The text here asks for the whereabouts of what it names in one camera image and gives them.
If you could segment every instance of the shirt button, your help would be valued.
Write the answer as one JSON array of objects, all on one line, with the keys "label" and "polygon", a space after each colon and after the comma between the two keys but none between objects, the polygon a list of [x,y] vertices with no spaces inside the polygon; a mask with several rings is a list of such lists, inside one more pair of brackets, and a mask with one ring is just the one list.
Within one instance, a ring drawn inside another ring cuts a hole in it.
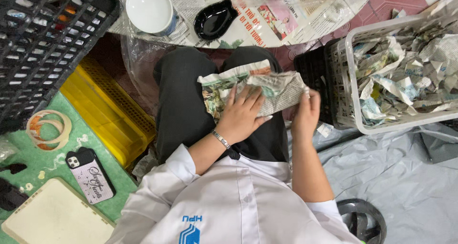
[{"label": "shirt button", "polygon": [[246,196],[243,201],[246,202],[246,203],[250,203],[252,200],[252,197],[251,196]]}]

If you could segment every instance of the floor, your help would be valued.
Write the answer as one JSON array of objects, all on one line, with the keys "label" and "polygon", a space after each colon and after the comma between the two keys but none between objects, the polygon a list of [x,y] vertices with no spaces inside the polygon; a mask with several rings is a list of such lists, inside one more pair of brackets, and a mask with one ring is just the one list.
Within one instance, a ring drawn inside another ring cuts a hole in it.
[{"label": "floor", "polygon": [[[54,96],[47,109],[62,112],[70,118],[72,130],[68,143],[65,147],[56,151],[43,151],[34,146],[25,130],[18,130],[3,135],[20,150],[18,153],[8,157],[8,164],[16,162],[25,163],[27,169],[14,175],[10,174],[9,171],[2,171],[0,172],[0,177],[18,188],[24,188],[24,193],[28,196],[35,193],[49,179],[60,177],[80,195],[84,196],[77,180],[64,161],[66,153],[69,151],[77,151],[81,146],[92,148],[117,191],[114,197],[97,203],[94,206],[111,221],[116,222],[121,216],[120,211],[129,193],[134,191],[137,185],[79,116],[71,103],[60,92]],[[42,133],[42,137],[46,140],[54,139],[58,136],[57,130],[49,124],[43,125]],[[0,223],[12,213],[13,211],[8,212],[0,209]],[[16,244],[17,242],[0,230],[0,243]]]},{"label": "floor", "polygon": [[[318,48],[326,44],[329,40],[346,36],[353,28],[369,25],[391,18],[391,13],[394,8],[398,10],[404,9],[407,15],[415,15],[422,12],[428,7],[426,0],[369,0],[363,9],[348,23],[330,33],[323,36],[319,40],[308,43],[283,46],[276,48],[268,48],[275,54],[284,71],[294,70],[293,60],[296,55],[306,51]],[[106,70],[116,79],[121,87],[151,116],[157,113],[158,102],[158,86],[152,79],[152,68],[160,55],[150,53],[141,60],[138,66],[141,68],[137,73],[141,74],[140,85],[137,87],[143,90],[145,98],[142,98],[132,83],[129,74],[123,64],[122,55],[120,53],[120,36],[106,34],[99,40],[97,45],[91,50],[90,55],[106,68]],[[223,61],[230,56],[232,50],[225,49],[201,49],[207,53],[210,59],[213,60],[218,67]]]}]

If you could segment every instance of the white bowl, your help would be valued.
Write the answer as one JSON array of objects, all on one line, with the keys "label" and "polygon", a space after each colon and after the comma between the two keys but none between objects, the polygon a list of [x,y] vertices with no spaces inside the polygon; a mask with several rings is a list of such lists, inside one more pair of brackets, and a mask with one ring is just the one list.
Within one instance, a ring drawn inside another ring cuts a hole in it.
[{"label": "white bowl", "polygon": [[130,21],[146,33],[167,29],[173,17],[170,0],[126,0],[126,11]]}]

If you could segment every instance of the black pants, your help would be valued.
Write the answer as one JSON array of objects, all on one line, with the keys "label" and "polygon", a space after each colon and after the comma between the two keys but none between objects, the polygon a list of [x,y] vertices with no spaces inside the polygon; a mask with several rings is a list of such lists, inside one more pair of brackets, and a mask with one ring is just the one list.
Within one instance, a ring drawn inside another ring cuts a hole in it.
[{"label": "black pants", "polygon": [[[272,53],[260,47],[239,47],[223,63],[226,71],[237,66],[268,59],[272,71],[281,67]],[[213,117],[207,112],[199,76],[218,73],[208,55],[193,47],[178,47],[164,55],[154,68],[159,85],[159,110],[156,117],[157,151],[164,163],[183,143],[190,147],[215,128]],[[238,159],[239,153],[253,160],[286,161],[288,145],[281,112],[262,124],[248,139],[232,145],[222,157]]]}]

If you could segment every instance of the white plastic basket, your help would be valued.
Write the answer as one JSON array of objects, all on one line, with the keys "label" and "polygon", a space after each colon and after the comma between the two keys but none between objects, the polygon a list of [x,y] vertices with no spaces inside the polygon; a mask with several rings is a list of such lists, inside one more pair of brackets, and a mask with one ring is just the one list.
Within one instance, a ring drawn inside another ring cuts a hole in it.
[{"label": "white plastic basket", "polygon": [[345,39],[330,47],[331,53],[328,59],[332,71],[330,80],[334,83],[339,126],[358,128],[364,134],[376,134],[458,118],[458,108],[455,108],[440,112],[419,113],[415,116],[403,115],[397,117],[397,120],[386,120],[385,123],[375,127],[365,126],[362,121],[356,83],[356,67],[353,58],[353,43],[368,38],[386,36],[389,32],[406,26],[412,26],[414,29],[419,28],[427,21],[427,17],[428,14],[418,14],[359,27],[351,30]]}]

